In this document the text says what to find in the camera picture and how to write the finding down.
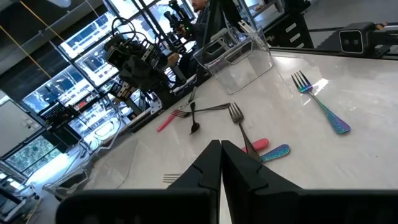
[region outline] spoon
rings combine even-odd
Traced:
[[[192,123],[193,123],[192,127],[191,127],[191,134],[195,133],[200,128],[200,124],[195,122],[195,115],[194,115],[195,114],[195,112],[194,112],[195,105],[196,105],[195,102],[191,103],[191,105],[190,105],[191,106],[191,111],[192,111]]]

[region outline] silver fork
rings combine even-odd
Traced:
[[[237,106],[236,103],[231,104],[231,106],[228,108],[229,110],[229,114],[231,115],[232,121],[235,124],[238,124],[239,127],[241,128],[241,132],[243,135],[243,139],[244,139],[244,145],[246,146],[246,149],[248,151],[249,156],[253,157],[255,160],[257,160],[258,162],[261,162],[261,157],[259,156],[259,154],[254,150],[253,145],[251,144],[251,141],[249,140],[248,136],[246,135],[246,133],[244,132],[243,126],[242,126],[242,122],[244,119],[243,113],[241,111],[241,109],[239,109],[239,107]]]
[[[225,104],[218,105],[218,106],[212,106],[211,108],[195,110],[193,112],[223,110],[223,109],[229,108],[229,105],[230,105],[230,103],[225,103]],[[178,116],[180,118],[186,118],[187,116],[190,116],[191,114],[192,114],[192,111],[191,112],[185,112],[185,111],[182,111],[182,110],[173,110],[172,111],[172,115]]]
[[[163,183],[172,184],[178,178],[180,178],[181,174],[164,174],[163,175]]]
[[[291,75],[294,85],[297,87],[298,91],[301,93],[310,94],[313,100],[315,100],[315,102],[317,102],[318,105],[321,107],[323,114],[326,116],[326,118],[328,118],[329,123],[331,124],[332,128],[335,130],[337,134],[343,134],[348,132],[351,129],[350,126],[346,124],[342,119],[337,117],[337,115],[335,115],[333,112],[331,112],[323,103],[321,103],[320,100],[318,100],[318,98],[311,92],[312,85],[310,81],[305,77],[305,75],[301,71],[299,72],[301,73],[301,76],[303,76],[303,78],[300,76],[299,73],[297,73],[298,77],[296,73],[294,73],[295,78],[293,77],[293,75]]]

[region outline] marble countertop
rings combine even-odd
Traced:
[[[272,56],[274,67],[233,95],[227,95],[214,78],[199,86],[197,109],[236,102],[250,140],[270,141],[261,154],[281,144],[290,146],[289,155],[264,165],[301,188],[398,188],[398,63],[283,52]],[[299,70],[311,81],[319,100],[351,126],[348,134],[337,135],[310,95],[297,91],[290,75]],[[170,112],[188,98],[131,137],[137,140],[132,161],[110,167],[124,170],[121,189],[166,188],[163,175],[184,172],[212,139],[244,146],[228,110],[195,114],[200,130],[192,135],[191,117],[176,118],[157,133]],[[220,223],[230,223],[224,195],[220,218]]]

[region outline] transparent plastic bin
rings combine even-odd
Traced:
[[[194,57],[227,94],[236,93],[274,65],[262,29],[253,34],[240,33],[235,27],[221,30]]]

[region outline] iridescent fork handle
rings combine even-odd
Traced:
[[[308,92],[315,102],[321,107],[323,113],[325,114],[326,118],[328,118],[329,123],[331,124],[332,128],[335,130],[337,134],[343,134],[348,132],[351,128],[350,126],[345,123],[342,119],[337,117],[333,112],[331,112],[320,100],[311,92]]]
[[[273,159],[278,159],[282,156],[286,156],[290,152],[289,145],[283,144],[281,146],[276,147],[275,149],[271,150],[267,154],[261,156],[262,162],[271,161]]]

